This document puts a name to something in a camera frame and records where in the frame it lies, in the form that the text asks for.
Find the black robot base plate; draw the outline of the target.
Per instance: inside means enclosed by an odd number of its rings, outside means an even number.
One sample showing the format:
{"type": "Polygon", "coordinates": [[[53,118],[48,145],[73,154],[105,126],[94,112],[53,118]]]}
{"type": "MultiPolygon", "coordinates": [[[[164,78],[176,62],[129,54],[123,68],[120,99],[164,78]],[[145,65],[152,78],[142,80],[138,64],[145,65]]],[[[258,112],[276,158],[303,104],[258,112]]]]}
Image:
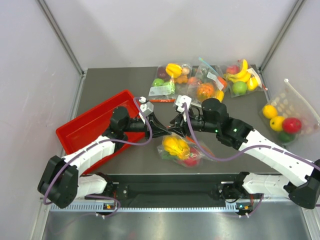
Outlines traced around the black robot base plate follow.
{"type": "Polygon", "coordinates": [[[202,197],[221,202],[251,199],[241,182],[244,174],[111,174],[102,193],[89,193],[86,199],[112,197],[119,201],[139,197],[160,199],[202,197]]]}

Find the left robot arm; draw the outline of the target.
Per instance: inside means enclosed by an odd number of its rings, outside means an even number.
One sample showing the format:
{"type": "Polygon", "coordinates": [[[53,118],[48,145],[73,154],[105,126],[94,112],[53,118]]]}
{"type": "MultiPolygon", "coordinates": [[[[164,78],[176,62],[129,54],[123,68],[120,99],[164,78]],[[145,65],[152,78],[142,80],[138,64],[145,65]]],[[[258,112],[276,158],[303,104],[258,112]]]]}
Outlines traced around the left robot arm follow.
{"type": "Polygon", "coordinates": [[[89,195],[109,198],[114,187],[107,177],[103,174],[84,175],[84,172],[125,145],[133,145],[128,141],[127,133],[143,133],[148,141],[170,134],[156,118],[152,106],[141,105],[136,118],[131,118],[124,106],[116,107],[108,128],[97,139],[72,154],[55,155],[49,159],[37,187],[44,204],[55,204],[64,209],[75,199],[89,195]]]}

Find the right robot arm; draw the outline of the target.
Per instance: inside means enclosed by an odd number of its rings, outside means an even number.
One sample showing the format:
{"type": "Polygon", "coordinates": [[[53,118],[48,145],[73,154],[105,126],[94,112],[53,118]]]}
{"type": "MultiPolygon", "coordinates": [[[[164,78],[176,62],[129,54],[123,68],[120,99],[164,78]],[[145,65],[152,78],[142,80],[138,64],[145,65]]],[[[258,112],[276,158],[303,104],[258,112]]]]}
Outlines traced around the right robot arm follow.
{"type": "Polygon", "coordinates": [[[295,155],[264,137],[258,130],[240,119],[230,117],[225,104],[215,98],[205,100],[202,111],[190,116],[191,98],[179,95],[174,107],[178,115],[171,121],[169,130],[182,137],[192,137],[195,132],[212,133],[216,139],[238,152],[227,158],[217,158],[205,153],[217,162],[228,162],[247,154],[278,172],[256,174],[240,172],[231,184],[234,198],[249,194],[284,197],[305,209],[314,209],[320,196],[320,162],[295,155]]]}

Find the yellow fake banana bunch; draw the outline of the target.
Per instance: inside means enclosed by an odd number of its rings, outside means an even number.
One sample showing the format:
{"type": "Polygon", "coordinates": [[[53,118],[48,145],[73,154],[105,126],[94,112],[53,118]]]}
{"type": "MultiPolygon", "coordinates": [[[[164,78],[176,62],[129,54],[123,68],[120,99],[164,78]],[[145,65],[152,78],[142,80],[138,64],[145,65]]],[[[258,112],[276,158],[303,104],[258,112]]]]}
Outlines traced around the yellow fake banana bunch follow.
{"type": "Polygon", "coordinates": [[[165,136],[162,140],[162,146],[171,156],[180,160],[185,160],[190,153],[188,143],[179,136],[165,136]]]}

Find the zip bag with bananas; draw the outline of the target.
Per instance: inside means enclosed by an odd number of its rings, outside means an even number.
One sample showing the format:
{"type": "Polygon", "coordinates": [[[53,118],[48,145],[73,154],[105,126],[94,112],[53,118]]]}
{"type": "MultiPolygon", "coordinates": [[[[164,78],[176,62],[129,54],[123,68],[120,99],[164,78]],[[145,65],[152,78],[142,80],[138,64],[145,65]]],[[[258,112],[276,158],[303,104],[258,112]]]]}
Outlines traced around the zip bag with bananas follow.
{"type": "Polygon", "coordinates": [[[175,162],[186,168],[197,167],[202,160],[211,160],[190,137],[177,134],[166,135],[157,147],[161,159],[175,162]]]}

